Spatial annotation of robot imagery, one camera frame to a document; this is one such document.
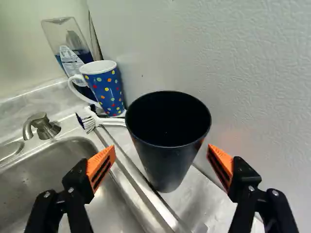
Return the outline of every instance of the textured wall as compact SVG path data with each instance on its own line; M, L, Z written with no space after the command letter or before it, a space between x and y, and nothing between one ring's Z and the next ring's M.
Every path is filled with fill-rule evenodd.
M284 191L301 232L309 232L311 3L88 4L104 58L122 70L127 101L159 89L201 99L213 118L208 141L246 159L262 175L261 188ZM191 106L185 113L195 118ZM197 163L212 173L204 156Z

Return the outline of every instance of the dish soap bottle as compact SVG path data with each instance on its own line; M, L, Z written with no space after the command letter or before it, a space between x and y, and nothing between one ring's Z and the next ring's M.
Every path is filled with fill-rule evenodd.
M68 77L80 74L80 66L94 61L74 17L45 19L41 25L55 58ZM96 101L93 92L84 83L73 85L82 95Z

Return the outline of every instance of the bolt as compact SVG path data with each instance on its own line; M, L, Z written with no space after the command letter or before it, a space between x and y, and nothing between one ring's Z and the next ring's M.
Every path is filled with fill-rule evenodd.
M254 189L252 186L249 186L249 187L248 187L248 190L251 191L251 192L254 192L254 191L255 191L255 189Z
M278 196L278 192L276 190L272 190L272 194L276 197Z
M45 194L44 194L44 198L47 198L48 196L50 195L50 192L49 191L47 191Z
M68 192L69 193L72 193L74 191L74 188L73 187L71 187L70 189L68 189Z

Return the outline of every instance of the cup rim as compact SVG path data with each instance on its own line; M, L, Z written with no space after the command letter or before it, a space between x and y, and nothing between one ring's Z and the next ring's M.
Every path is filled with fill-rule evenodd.
M175 93L182 93L182 94L191 96L192 98L195 98L195 99L197 99L199 102L202 103L202 101L200 101L197 97L194 97L194 96L192 96L192 95L189 95L189 94L184 93L184 92L181 92L181 91L174 91L174 90L161 90L161 91L149 92L149 93L146 93L146 94L144 94L144 95L138 97L138 98L135 99L133 102L137 101L138 99L144 98L146 95L150 95L150 94L154 94L154 93L158 93L158 92L171 92L171 93L174 93L174 92L175 92ZM209 130L210 130L210 128L211 128L211 124L212 124L212 116L211 116L211 113L210 113L208 107L207 107L205 104L202 103L202 105L203 105L203 106L206 108L206 110L207 110L207 117L208 117L208 120L209 120L209 125L208 125L208 127L207 127L207 129L206 129L206 131L205 131L205 133L204 133L203 135L201 135L201 136L200 136L199 138L197 138L196 140L194 140L194 141L192 141L192 142L189 142L189 143L187 143L187 144L184 144L184 145L179 145L179 146L161 146L161 145L157 145L157 144L152 144L152 143L147 142L147 141L143 140L142 138L136 136L136 135L133 133L133 131L130 129L130 127L129 127L129 125L128 125L128 122L127 122L127 119L128 119L127 115L128 115L129 110L130 110L130 108L131 108L131 104L130 104L130 106L127 108L127 111L126 111L126 113L125 113L125 125L126 125L127 130L129 131L129 133L130 133L130 135L131 135L132 137L136 138L138 141L140 141L140 142L142 142L142 143L144 143L144 144L147 144L147 145L149 145L149 146L153 146L153 147L157 147L157 148L166 148L166 149L176 149L176 148L187 147L188 145L194 144L194 143L196 143L196 142L198 142L198 141L204 139L204 138L207 136L207 134L208 134L208 132L209 132Z
M85 69L85 68L90 68L92 66L100 66L100 65L107 66L107 68L104 68L104 69L98 68L96 71L93 71L93 72L83 71L83 69ZM86 64L82 65L79 68L79 71L82 74L101 74L101 73L106 73L108 71L111 71L111 70L115 69L116 67L117 67L117 63L115 61L100 60L100 61L94 61L94 62L90 62L90 63L86 63Z

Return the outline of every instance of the black plastic cup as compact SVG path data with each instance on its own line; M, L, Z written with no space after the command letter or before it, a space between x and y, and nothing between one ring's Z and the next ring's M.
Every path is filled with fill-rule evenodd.
M125 116L150 183L174 191L184 179L211 126L208 108L177 91L158 91L135 100Z

